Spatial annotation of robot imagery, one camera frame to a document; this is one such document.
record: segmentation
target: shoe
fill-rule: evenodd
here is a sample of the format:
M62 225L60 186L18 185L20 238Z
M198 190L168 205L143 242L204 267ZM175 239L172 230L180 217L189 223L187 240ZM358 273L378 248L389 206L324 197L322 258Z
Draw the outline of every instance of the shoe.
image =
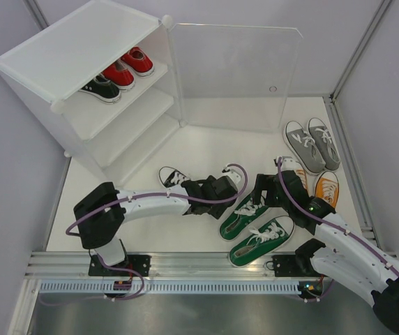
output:
M170 166L163 166L159 169L158 177L160 183L165 188L170 188L175 185L182 184L186 180L190 180L184 173Z
M135 78L121 60L108 66L102 74L122 91L130 91L135 86Z
M226 241L235 239L249 223L259 218L268 208L264 206L264 198L260 204L253 204L251 195L247 195L220 226L221 237Z
M331 138L330 131L324 122L317 117L313 117L308 122L308 132L316 142L316 147L325 161L325 168L330 171L336 171L340 165L340 158L334 145L334 140Z
M339 181L337 176L330 172L323 172L316 182L315 195L336 208L339 198Z
M300 162L292 157L284 156L282 157L282 170L284 169L293 170L302 181L302 185L303 188L306 190L306 193L310 194L308 192L308 178L306 176L305 169L303 168L302 164L300 164Z
M121 60L133 68L140 77L148 77L155 72L155 66L140 47L132 47Z
M111 80L105 79L101 75L97 75L79 91L91 94L104 103L116 103L121 100L121 91Z
M316 147L315 140L298 122L288 122L283 137L287 146L296 154L309 174L322 172L325 161Z
M260 229L249 227L252 233L229 253L235 267L244 267L259 257L274 251L291 238L295 224L289 216L279 216L265 223Z

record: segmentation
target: green shoe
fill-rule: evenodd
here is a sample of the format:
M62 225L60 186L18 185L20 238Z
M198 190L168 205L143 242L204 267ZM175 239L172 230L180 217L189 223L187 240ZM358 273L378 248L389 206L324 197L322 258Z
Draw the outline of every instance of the green shoe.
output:
M252 235L232 248L230 262L236 267L244 267L269 251L276 250L289 240L294 226L289 216L279 216L269 220L258 230L249 227Z
M235 239L249 223L261 216L268 208L264 206L263 198L259 205L253 204L249 194L221 225L221 237L227 241Z

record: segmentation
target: pair of red shoes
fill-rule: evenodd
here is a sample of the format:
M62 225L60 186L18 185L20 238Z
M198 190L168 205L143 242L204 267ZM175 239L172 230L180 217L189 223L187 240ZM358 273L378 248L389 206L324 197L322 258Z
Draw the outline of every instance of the pair of red shoes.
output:
M134 47L103 71L103 76L111 80L122 91L130 91L135 86L135 78L126 64L140 77L148 77L155 72L153 62L139 48Z

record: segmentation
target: clear acrylic panel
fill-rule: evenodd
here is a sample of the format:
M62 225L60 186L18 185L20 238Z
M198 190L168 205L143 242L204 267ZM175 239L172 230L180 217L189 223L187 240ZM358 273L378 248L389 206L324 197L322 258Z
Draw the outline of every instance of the clear acrylic panel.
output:
M171 39L189 124L278 128L302 40L297 29L177 24Z

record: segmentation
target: pair of gray shoes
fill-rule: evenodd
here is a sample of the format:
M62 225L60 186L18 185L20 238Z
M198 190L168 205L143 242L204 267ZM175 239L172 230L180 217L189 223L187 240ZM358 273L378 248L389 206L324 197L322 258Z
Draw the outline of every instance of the pair of gray shoes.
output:
M319 174L325 169L336 171L339 168L340 158L334 140L321 119L312 118L307 131L299 122L288 122L283 136L308 173Z

